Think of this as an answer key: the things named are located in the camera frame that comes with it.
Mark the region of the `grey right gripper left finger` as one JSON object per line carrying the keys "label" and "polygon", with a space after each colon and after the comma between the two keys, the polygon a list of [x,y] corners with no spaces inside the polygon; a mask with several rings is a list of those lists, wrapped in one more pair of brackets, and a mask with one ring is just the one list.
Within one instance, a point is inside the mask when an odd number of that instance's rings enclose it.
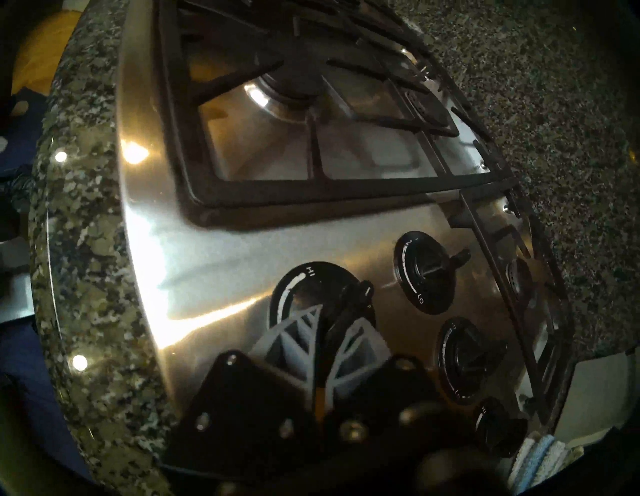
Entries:
{"label": "grey right gripper left finger", "polygon": [[299,391],[311,391],[322,310],[319,304],[294,312],[268,329],[248,356]]}

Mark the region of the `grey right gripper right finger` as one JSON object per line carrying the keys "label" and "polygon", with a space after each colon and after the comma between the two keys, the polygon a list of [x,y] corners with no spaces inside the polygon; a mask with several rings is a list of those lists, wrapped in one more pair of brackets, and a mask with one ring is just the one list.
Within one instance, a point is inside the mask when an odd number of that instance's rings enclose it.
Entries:
{"label": "grey right gripper right finger", "polygon": [[358,318],[345,331],[331,361],[324,401],[346,399],[390,357],[391,352],[376,328],[365,317]]}

